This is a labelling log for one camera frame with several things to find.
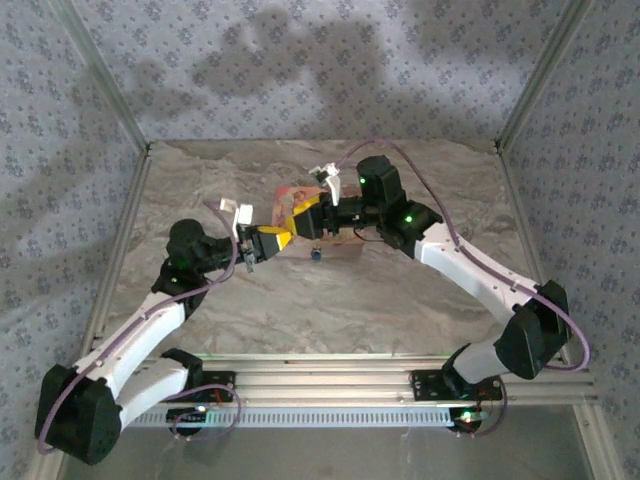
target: gray marble floor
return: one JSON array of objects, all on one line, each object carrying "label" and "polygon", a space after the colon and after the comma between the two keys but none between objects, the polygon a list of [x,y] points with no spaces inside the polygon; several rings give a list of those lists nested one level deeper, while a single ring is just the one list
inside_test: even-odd
[{"label": "gray marble floor", "polygon": [[[441,194],[458,231],[499,262],[525,273],[498,159],[488,153],[488,144],[399,144]],[[276,187],[312,185],[307,169],[337,161],[351,146],[342,141],[155,144],[107,333],[148,292],[175,221],[193,217],[207,233],[224,235],[203,199],[225,196],[251,203],[254,221],[268,224]],[[355,155],[344,181],[355,183],[355,163],[379,153],[398,167],[409,198],[433,206],[402,159],[382,147]],[[276,258],[252,274],[237,268],[158,351],[179,346],[194,353],[449,353],[497,328],[474,298],[439,273],[384,244],[368,243],[357,259],[312,263]]]}]

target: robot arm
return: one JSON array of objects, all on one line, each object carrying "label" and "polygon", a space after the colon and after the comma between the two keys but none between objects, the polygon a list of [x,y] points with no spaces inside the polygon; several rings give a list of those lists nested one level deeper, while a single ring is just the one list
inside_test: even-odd
[{"label": "robot arm", "polygon": [[[238,245],[236,263],[245,263],[252,271],[255,264],[273,257],[291,239],[290,232],[284,229],[241,223],[239,209],[234,237],[209,237],[193,219],[180,220],[172,226],[168,258],[140,308],[71,368],[56,365],[45,375],[36,437],[40,436],[54,405],[59,404],[62,393],[75,382],[59,405],[45,441],[95,465],[111,451],[120,432],[141,413],[171,395],[205,383],[202,361],[181,350],[165,352],[149,368],[140,368],[140,364],[202,303],[209,283],[204,275],[229,267],[234,243]],[[201,293],[183,295],[195,289]]]},{"label": "robot arm", "polygon": [[398,171],[387,157],[368,157],[358,163],[362,195],[339,199],[337,205],[335,189],[327,182],[336,177],[335,170],[325,167],[310,172],[330,192],[294,211],[287,220],[294,234],[318,238],[325,230],[335,234],[340,228],[375,226],[387,245],[446,275],[504,325],[501,335],[465,345],[446,362],[437,381],[444,382],[454,398],[465,398],[483,380],[509,372],[533,379],[568,341],[570,331],[564,321],[516,286],[537,291],[566,312],[564,289],[554,282],[540,287],[462,240],[474,257],[513,283],[495,280],[462,254],[438,213],[406,198]]}]

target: black cable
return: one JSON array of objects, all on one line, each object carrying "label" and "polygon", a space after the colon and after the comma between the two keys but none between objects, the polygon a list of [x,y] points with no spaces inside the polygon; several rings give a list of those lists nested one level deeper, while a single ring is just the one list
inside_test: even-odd
[{"label": "black cable", "polygon": [[360,235],[360,234],[358,233],[358,229],[356,229],[356,227],[353,227],[353,234],[354,234],[356,237],[358,237],[360,240],[362,240],[363,242],[373,242],[373,243],[376,243],[376,242],[384,242],[384,240],[374,240],[374,239],[364,238],[362,235]]}]

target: patterned wallpaper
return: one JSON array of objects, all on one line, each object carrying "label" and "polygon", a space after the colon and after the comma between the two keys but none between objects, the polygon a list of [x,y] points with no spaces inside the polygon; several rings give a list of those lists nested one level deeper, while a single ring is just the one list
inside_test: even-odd
[{"label": "patterned wallpaper", "polygon": [[137,152],[46,2],[0,2],[0,478],[40,382],[78,355]]},{"label": "patterned wallpaper", "polygon": [[508,161],[546,273],[594,347],[603,407],[640,478],[640,5],[596,2]]},{"label": "patterned wallpaper", "polygon": [[149,140],[495,138],[564,1],[75,0]]}]

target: blue patterned wall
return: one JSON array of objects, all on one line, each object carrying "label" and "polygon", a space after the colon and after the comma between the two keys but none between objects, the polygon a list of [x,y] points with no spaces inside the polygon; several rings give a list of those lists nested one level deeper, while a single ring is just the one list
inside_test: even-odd
[{"label": "blue patterned wall", "polygon": [[640,478],[640,5],[580,26],[507,159],[547,275],[594,347],[624,468]]},{"label": "blue patterned wall", "polygon": [[77,356],[137,151],[47,2],[0,2],[0,478],[33,455],[40,382]]},{"label": "blue patterned wall", "polygon": [[565,2],[75,3],[167,140],[495,138]]}]

